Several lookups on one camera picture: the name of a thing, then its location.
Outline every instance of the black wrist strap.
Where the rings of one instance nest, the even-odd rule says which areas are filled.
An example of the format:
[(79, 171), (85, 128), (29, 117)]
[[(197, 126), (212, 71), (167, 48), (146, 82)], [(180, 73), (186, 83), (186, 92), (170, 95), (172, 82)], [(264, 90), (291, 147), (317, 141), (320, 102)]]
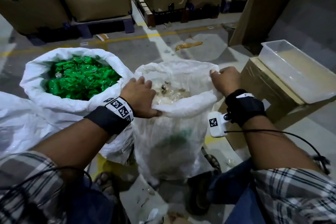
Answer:
[(237, 123), (240, 127), (254, 116), (266, 116), (263, 102), (243, 89), (236, 90), (228, 95), (225, 99), (225, 103), (227, 105), (229, 119), (231, 119), (232, 123)]
[(91, 120), (111, 136), (120, 134), (130, 124), (130, 121), (121, 118), (104, 106), (98, 106), (84, 118)]

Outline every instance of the hand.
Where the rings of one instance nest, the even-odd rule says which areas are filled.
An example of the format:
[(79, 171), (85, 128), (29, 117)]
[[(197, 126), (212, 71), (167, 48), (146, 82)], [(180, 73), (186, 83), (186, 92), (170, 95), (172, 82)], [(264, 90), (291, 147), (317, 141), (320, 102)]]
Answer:
[(133, 108), (133, 115), (138, 118), (152, 118), (162, 115), (161, 111), (152, 109), (155, 90), (151, 90), (152, 81), (145, 82), (141, 76), (138, 80), (132, 78), (125, 85), (120, 93), (120, 97), (125, 99)]
[(211, 70), (210, 77), (215, 88), (224, 97), (240, 89), (240, 73), (235, 67), (226, 67), (219, 72)]

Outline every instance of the plastic bin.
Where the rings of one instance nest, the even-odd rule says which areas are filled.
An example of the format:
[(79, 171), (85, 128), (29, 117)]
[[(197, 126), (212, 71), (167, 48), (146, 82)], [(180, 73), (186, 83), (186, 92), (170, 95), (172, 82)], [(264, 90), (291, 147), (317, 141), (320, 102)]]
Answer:
[(336, 95), (336, 75), (286, 40), (262, 43), (259, 59), (306, 103)]

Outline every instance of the green wrapped item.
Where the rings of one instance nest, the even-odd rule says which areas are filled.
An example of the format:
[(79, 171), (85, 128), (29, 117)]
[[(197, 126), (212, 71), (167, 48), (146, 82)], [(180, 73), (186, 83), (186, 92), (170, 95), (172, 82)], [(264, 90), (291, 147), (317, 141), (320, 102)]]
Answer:
[(54, 63), (49, 72), (46, 92), (61, 98), (89, 100), (116, 84), (121, 76), (98, 58), (74, 56)]

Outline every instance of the wire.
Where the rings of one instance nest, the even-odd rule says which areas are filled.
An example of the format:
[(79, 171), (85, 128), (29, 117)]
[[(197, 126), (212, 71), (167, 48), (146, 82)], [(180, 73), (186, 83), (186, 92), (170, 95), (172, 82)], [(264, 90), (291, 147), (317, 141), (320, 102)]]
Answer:
[(32, 175), (31, 177), (25, 179), (23, 182), (15, 185), (15, 186), (7, 186), (7, 187), (0, 187), (0, 190), (8, 190), (8, 192), (6, 192), (6, 194), (4, 194), (4, 196), (1, 198), (0, 200), (0, 208), (3, 208), (2, 204), (3, 202), (8, 199), (9, 197), (13, 196), (13, 193), (15, 191), (18, 191), (22, 197), (23, 197), (23, 205), (24, 205), (24, 209), (27, 207), (28, 203), (29, 203), (29, 199), (28, 199), (28, 195), (25, 191), (24, 188), (22, 188), (22, 185), (24, 185), (25, 183), (33, 180), (33, 179), (36, 179), (37, 177), (40, 177), (42, 175), (44, 175), (45, 173), (48, 173), (48, 172), (52, 172), (52, 171), (59, 171), (59, 170), (64, 170), (64, 169), (70, 169), (70, 170), (75, 170), (75, 171), (79, 171), (79, 172), (82, 172), (83, 175), (86, 175), (89, 179), (89, 187), (88, 189), (91, 188), (92, 186), (92, 178), (91, 176), (89, 175), (88, 172), (86, 172), (85, 170), (81, 169), (81, 168), (77, 168), (77, 167), (71, 167), (71, 166), (64, 166), (64, 167), (53, 167), (53, 168), (49, 168), (49, 169), (46, 169), (46, 170), (43, 170), (35, 175)]
[(224, 131), (224, 133), (244, 133), (244, 132), (277, 132), (277, 133), (283, 133), (283, 134), (287, 134), (287, 135), (291, 135), (291, 136), (294, 136), (298, 139), (301, 139), (302, 141), (304, 141), (306, 144), (308, 144), (315, 152), (316, 154), (318, 155), (318, 160), (321, 162), (322, 164), (322, 167), (324, 169), (324, 173), (326, 175), (329, 175), (330, 172), (329, 170), (327, 169), (326, 167), (326, 164), (325, 164), (325, 157), (323, 157), (319, 152), (318, 150), (310, 143), (308, 142), (307, 140), (303, 139), (302, 137), (296, 135), (296, 134), (293, 134), (293, 133), (290, 133), (290, 132), (285, 132), (285, 131), (280, 131), (280, 130), (275, 130), (275, 129), (245, 129), (245, 130), (230, 130), (230, 131)]

